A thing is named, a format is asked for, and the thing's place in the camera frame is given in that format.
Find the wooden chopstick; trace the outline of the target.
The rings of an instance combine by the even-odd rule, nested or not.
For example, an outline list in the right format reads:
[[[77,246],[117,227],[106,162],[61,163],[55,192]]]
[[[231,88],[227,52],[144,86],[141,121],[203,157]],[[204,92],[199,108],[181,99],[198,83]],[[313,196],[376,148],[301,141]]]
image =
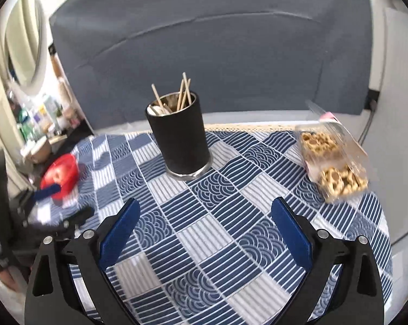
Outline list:
[[[179,90],[179,93],[178,93],[178,97],[177,97],[177,108],[176,108],[176,111],[179,111],[180,110],[180,106],[181,106],[181,103],[182,103],[182,97],[183,97],[183,90],[184,90],[184,87],[185,87],[185,85],[184,85],[184,79],[182,79],[181,80],[181,83],[180,83],[180,90]]]
[[[167,100],[163,100],[162,104],[164,106],[164,109],[168,112],[168,113],[172,113],[172,109],[169,105],[169,102]]]
[[[156,101],[157,101],[159,107],[160,107],[161,109],[164,109],[164,105],[163,105],[163,103],[162,103],[162,101],[161,101],[161,98],[160,98],[160,96],[159,96],[159,94],[158,94],[158,91],[157,91],[157,89],[156,89],[156,86],[155,86],[154,84],[151,84],[151,87],[152,87],[153,93],[154,93],[154,95],[155,95],[155,97],[156,97]]]
[[[183,97],[183,106],[190,106],[192,104],[192,96],[190,92],[190,83],[191,80],[187,77],[187,74],[183,72],[183,79],[185,85],[184,97]]]
[[[181,103],[180,103],[180,109],[185,109],[191,102],[192,102],[192,97],[190,94],[190,83],[191,80],[183,80],[183,95],[181,98]]]

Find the front red apple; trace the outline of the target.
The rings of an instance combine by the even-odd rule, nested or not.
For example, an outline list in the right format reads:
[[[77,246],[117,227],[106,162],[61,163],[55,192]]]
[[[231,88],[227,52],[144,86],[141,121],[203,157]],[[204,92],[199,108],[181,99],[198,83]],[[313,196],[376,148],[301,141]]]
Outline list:
[[[53,182],[62,185],[67,180],[67,170],[64,167],[57,167],[52,174]]]

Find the red plastic basket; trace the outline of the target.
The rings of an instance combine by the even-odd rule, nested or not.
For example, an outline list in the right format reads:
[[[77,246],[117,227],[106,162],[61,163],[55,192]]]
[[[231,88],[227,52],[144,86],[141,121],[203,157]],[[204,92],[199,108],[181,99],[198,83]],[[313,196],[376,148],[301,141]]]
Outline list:
[[[51,197],[54,200],[62,200],[75,188],[78,178],[79,171],[76,157],[71,153],[67,153],[60,156],[49,166],[41,180],[40,188],[47,189],[52,185],[58,185],[60,187],[59,191],[52,194]]]

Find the dark side shelf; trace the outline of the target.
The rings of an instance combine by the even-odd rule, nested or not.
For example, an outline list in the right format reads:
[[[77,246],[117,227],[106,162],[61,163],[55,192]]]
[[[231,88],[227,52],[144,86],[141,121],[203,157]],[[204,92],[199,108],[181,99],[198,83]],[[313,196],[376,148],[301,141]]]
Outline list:
[[[27,178],[30,176],[41,177],[58,157],[70,153],[81,140],[93,134],[88,123],[83,120],[76,128],[65,130],[63,136],[56,138],[56,141],[51,145],[52,153],[47,157],[45,162],[41,164],[18,164],[17,171]]]

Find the blue patterned tablecloth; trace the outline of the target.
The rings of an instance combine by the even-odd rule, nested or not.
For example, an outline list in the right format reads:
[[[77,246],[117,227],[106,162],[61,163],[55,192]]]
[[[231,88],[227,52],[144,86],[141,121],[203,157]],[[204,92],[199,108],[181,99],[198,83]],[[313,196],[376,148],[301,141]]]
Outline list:
[[[151,134],[86,138],[73,148],[76,187],[33,218],[54,225],[90,206],[94,229],[137,199],[140,220],[107,276],[141,324],[268,324],[304,275],[272,221],[276,197],[335,238],[366,236],[391,298],[389,232],[374,193],[325,203],[290,131],[209,131],[206,140],[210,170],[182,182],[167,175]]]

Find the clear plastic cookie box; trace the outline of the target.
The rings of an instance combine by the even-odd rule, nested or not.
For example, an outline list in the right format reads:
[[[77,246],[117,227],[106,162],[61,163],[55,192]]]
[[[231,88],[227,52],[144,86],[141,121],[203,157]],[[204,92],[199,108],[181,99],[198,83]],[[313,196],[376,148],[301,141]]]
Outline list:
[[[346,127],[314,102],[312,119],[295,127],[307,176],[326,203],[347,201],[369,191],[373,170],[368,154]]]

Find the plain white ceramic spoon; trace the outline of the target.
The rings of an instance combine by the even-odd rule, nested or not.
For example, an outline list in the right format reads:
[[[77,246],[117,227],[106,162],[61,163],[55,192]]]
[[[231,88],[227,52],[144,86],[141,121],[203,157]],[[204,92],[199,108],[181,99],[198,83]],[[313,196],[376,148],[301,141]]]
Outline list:
[[[166,115],[167,112],[164,107],[149,105],[147,108],[147,113],[152,116],[162,116]]]

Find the black cylindrical utensil holder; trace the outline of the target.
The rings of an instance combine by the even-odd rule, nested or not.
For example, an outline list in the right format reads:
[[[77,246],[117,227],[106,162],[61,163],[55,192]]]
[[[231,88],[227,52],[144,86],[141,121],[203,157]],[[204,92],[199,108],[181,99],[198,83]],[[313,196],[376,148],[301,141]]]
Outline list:
[[[213,157],[208,149],[200,99],[192,93],[192,104],[179,111],[172,110],[162,116],[147,113],[149,105],[158,106],[157,101],[147,105],[146,118],[164,159],[167,174],[177,180],[193,180],[204,175],[211,167]],[[172,108],[177,107],[178,93],[161,97]]]

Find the round wall mirror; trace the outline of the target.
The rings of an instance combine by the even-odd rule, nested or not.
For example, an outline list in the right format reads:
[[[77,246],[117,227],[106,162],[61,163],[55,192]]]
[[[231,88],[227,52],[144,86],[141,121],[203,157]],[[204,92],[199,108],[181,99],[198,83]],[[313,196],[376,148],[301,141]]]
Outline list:
[[[4,34],[7,72],[27,95],[42,86],[47,65],[47,26],[40,0],[17,0]]]

